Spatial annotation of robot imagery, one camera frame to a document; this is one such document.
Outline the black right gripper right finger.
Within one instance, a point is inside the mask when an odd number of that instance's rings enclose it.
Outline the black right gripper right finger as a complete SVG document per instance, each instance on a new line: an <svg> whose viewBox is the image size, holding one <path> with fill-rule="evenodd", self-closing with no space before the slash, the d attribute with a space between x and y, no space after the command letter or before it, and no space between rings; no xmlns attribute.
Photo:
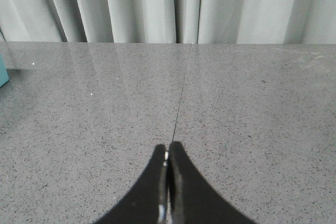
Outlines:
<svg viewBox="0 0 336 224"><path fill-rule="evenodd" d="M180 142L169 147L169 172L173 223L254 223L211 187Z"/></svg>

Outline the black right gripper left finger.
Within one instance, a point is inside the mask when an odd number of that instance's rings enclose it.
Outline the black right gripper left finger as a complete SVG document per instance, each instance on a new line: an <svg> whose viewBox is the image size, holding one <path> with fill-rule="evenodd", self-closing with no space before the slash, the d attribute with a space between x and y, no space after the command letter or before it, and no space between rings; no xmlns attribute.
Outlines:
<svg viewBox="0 0 336 224"><path fill-rule="evenodd" d="M159 144L133 187L96 223L166 223L166 178L166 147Z"/></svg>

